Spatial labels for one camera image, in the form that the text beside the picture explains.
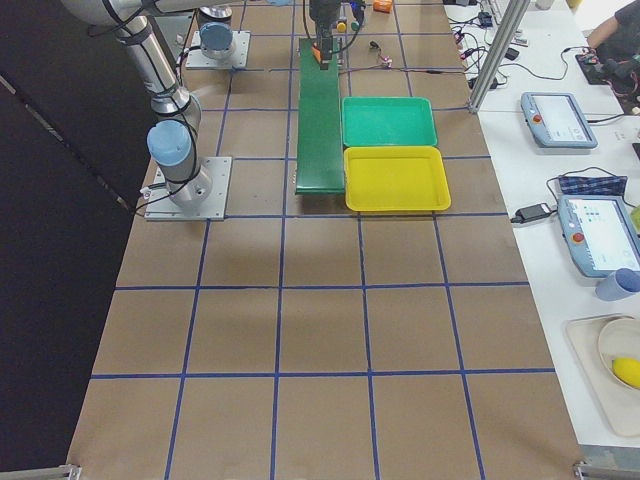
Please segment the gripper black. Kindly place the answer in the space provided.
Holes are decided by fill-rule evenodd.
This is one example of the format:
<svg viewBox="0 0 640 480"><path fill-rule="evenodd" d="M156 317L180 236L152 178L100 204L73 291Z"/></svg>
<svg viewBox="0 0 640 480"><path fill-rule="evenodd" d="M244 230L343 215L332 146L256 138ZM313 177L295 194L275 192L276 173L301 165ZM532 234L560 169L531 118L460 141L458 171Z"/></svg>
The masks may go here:
<svg viewBox="0 0 640 480"><path fill-rule="evenodd" d="M321 70L327 70L333 56L333 24L340 15L340 0L310 0L309 15L315 25Z"/></svg>

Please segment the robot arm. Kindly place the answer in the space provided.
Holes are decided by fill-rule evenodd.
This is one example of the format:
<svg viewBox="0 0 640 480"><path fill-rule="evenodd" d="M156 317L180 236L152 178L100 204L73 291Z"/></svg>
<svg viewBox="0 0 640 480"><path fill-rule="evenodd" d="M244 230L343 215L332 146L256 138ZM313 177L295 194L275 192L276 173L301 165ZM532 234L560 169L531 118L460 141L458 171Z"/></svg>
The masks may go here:
<svg viewBox="0 0 640 480"><path fill-rule="evenodd" d="M147 134L149 152L164 175L169 199L193 214L210 194L212 179L197 153L202 109L178 81L157 40L152 16L193 10L203 1L65 1L76 18L102 33L112 32L135 63L151 97L158 123Z"/></svg>
<svg viewBox="0 0 640 480"><path fill-rule="evenodd" d="M327 70L333 58L333 25L338 21L340 1L309 1L308 13L315 27L312 53L321 70ZM230 26L221 21L207 21L199 27L200 51L209 59L230 59L236 50L236 37Z"/></svg>

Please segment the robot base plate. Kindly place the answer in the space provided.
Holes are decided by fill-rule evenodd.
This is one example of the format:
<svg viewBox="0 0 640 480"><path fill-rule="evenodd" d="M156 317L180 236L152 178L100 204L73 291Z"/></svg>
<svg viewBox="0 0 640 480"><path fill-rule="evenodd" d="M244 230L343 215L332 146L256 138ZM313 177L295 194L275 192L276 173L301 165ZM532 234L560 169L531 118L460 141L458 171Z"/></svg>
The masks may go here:
<svg viewBox="0 0 640 480"><path fill-rule="evenodd" d="M242 70L246 68L250 46L249 31L231 31L225 49L203 44L199 31L193 34L185 65L190 70Z"/></svg>
<svg viewBox="0 0 640 480"><path fill-rule="evenodd" d="M223 221L231 178L231 157L199 157L199 174L181 190L171 185L170 196L164 174L157 168L154 181L159 188L144 194L143 217L148 221Z"/></svg>

